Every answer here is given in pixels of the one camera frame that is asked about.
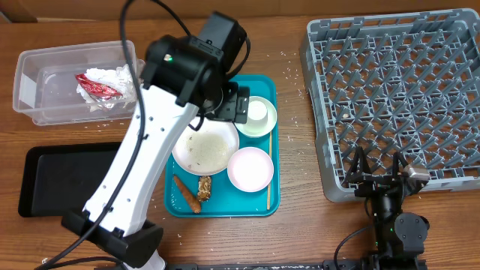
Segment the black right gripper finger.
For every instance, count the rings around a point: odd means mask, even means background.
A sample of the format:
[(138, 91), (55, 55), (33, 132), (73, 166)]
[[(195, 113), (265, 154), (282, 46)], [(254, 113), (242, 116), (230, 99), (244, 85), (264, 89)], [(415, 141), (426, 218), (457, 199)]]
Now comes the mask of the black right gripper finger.
[(393, 163), (391, 169), (392, 176), (408, 176), (408, 172), (406, 171), (407, 166), (407, 160), (404, 158), (400, 151), (396, 151), (393, 154)]
[(366, 182), (372, 175), (371, 168), (368, 165), (367, 155), (361, 146), (355, 148), (355, 154), (351, 167), (346, 173), (347, 182)]

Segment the red snack wrapper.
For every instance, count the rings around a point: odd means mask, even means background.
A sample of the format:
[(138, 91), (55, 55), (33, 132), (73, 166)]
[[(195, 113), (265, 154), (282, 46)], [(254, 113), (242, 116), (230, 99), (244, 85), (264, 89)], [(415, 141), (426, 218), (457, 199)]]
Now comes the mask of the red snack wrapper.
[(84, 73), (77, 74), (75, 78), (79, 83), (79, 86), (93, 98), (97, 98), (102, 101), (108, 101), (111, 98), (122, 97), (121, 92), (106, 84), (88, 79)]

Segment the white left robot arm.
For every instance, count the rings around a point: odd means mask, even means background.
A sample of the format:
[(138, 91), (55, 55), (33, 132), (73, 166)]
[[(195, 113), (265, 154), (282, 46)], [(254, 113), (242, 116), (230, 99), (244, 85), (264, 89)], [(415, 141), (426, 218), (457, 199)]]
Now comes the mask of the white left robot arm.
[(193, 120), (243, 124), (249, 91), (233, 81), (233, 61), (248, 37), (170, 35), (147, 49), (133, 81), (138, 102), (108, 173), (81, 211), (63, 217), (80, 241), (96, 244), (116, 269), (163, 269), (162, 230), (146, 218), (152, 192), (182, 132)]

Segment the white cup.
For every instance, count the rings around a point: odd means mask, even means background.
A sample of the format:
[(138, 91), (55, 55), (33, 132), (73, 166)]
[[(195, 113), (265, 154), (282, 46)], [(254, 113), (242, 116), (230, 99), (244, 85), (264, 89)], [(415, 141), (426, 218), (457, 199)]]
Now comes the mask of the white cup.
[(249, 125), (262, 125), (267, 122), (268, 110), (262, 101), (251, 100), (248, 106), (247, 123)]

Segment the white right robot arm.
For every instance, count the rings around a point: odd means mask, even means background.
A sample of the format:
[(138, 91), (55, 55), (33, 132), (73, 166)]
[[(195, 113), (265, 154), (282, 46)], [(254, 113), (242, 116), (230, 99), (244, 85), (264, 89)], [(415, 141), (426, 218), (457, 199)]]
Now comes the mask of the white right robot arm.
[(358, 185), (354, 195), (364, 199), (364, 208), (372, 224), (342, 240), (334, 252), (334, 267), (341, 268), (338, 253), (348, 240), (373, 229), (376, 250), (354, 262), (353, 269), (426, 269), (426, 262), (418, 256), (425, 252), (429, 221), (403, 211), (402, 205), (406, 197), (424, 188), (429, 179), (430, 174), (424, 166), (407, 163), (399, 151), (393, 154), (390, 175), (374, 175), (364, 149), (357, 147), (346, 180)]

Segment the light green bowl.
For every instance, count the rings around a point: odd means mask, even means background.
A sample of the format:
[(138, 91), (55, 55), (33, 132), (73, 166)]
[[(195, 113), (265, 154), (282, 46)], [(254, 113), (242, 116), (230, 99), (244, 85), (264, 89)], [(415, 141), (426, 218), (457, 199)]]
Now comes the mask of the light green bowl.
[(273, 103), (269, 100), (265, 99), (264, 97), (260, 96), (251, 96), (250, 101), (262, 101), (268, 110), (268, 118), (265, 124), (257, 124), (257, 125), (249, 125), (247, 122), (245, 124), (235, 124), (238, 131), (250, 138), (258, 138), (263, 137), (266, 134), (269, 134), (275, 127), (278, 115), (277, 110)]

